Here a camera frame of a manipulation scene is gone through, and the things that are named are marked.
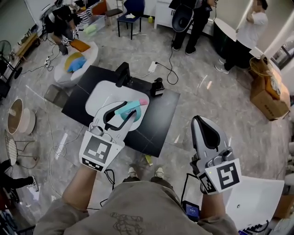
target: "fan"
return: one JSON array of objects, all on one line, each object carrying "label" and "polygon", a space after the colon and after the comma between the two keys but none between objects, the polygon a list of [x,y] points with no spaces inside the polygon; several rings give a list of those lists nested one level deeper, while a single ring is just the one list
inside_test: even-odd
[{"label": "fan", "polygon": [[2,66],[2,64],[8,66],[12,70],[11,74],[13,74],[15,72],[14,79],[17,79],[18,76],[20,75],[20,73],[22,72],[23,68],[20,67],[19,69],[15,69],[9,63],[10,54],[11,54],[11,45],[10,45],[10,43],[8,41],[6,41],[6,40],[0,41],[0,60],[4,62],[4,63],[0,63],[0,66]]}]

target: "table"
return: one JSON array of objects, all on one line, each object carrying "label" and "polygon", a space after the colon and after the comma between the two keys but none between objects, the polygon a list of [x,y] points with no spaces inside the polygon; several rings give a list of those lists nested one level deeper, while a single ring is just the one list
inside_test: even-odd
[{"label": "table", "polygon": [[[95,86],[103,80],[116,83],[118,75],[108,69],[90,66],[73,89],[62,113],[88,127],[94,117],[86,112],[85,105]],[[125,145],[144,154],[159,157],[180,94],[165,89],[162,96],[152,97],[152,83],[138,78],[131,80],[133,82],[127,87],[145,93],[150,102],[140,126],[128,132]]]},{"label": "table", "polygon": [[16,56],[18,56],[20,59],[24,59],[26,61],[26,58],[24,57],[24,54],[34,44],[34,42],[36,40],[39,40],[38,34],[37,33],[31,34],[29,36],[29,38],[19,48],[18,52],[16,53]]}]

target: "black device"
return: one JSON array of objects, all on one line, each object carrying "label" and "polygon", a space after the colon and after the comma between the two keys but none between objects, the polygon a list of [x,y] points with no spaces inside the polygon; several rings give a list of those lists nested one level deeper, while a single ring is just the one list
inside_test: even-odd
[{"label": "black device", "polygon": [[162,84],[162,78],[154,80],[150,92],[152,96],[162,95],[164,93],[164,85]]},{"label": "black device", "polygon": [[199,206],[197,206],[189,201],[183,201],[182,207],[190,220],[192,220],[193,222],[199,221],[199,218],[200,218]]}]

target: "shoe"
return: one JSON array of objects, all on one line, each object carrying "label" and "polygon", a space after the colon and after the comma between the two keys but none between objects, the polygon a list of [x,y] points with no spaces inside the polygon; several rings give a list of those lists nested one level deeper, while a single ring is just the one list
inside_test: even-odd
[{"label": "shoe", "polygon": [[32,178],[33,178],[33,183],[32,183],[31,185],[33,186],[34,190],[35,190],[36,192],[38,192],[38,191],[39,191],[39,187],[38,187],[38,184],[37,184],[36,178],[35,178],[34,176],[32,176]]},{"label": "shoe", "polygon": [[180,48],[175,48],[174,46],[173,46],[173,50],[174,51],[178,51]]},{"label": "shoe", "polygon": [[160,167],[155,172],[155,177],[164,178],[164,170]]},{"label": "shoe", "polygon": [[225,61],[223,61],[222,59],[219,58],[219,62],[220,64],[224,65],[225,64]]},{"label": "shoe", "polygon": [[129,168],[129,172],[128,172],[128,174],[129,174],[129,177],[132,177],[132,178],[134,178],[134,177],[138,177],[138,176],[137,176],[137,173],[136,173],[136,171],[135,171],[135,169],[132,168],[132,167]]},{"label": "shoe", "polygon": [[193,48],[191,48],[191,49],[187,49],[186,48],[186,51],[185,51],[185,53],[186,53],[186,55],[192,55],[193,53],[195,53],[196,52],[196,48],[195,47],[193,47]]},{"label": "shoe", "polygon": [[216,70],[217,71],[220,71],[220,72],[222,72],[222,73],[224,73],[224,74],[229,74],[230,72],[229,71],[227,71],[226,69],[225,69],[225,67],[222,65],[222,66],[216,66],[215,65],[215,68],[216,68]]}]

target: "bottle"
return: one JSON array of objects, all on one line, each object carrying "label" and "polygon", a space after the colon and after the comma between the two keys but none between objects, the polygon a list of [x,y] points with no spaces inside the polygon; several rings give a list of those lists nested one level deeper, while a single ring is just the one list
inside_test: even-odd
[{"label": "bottle", "polygon": [[152,17],[152,16],[149,16],[149,18],[148,18],[148,22],[149,22],[149,23],[153,23],[153,17]]}]

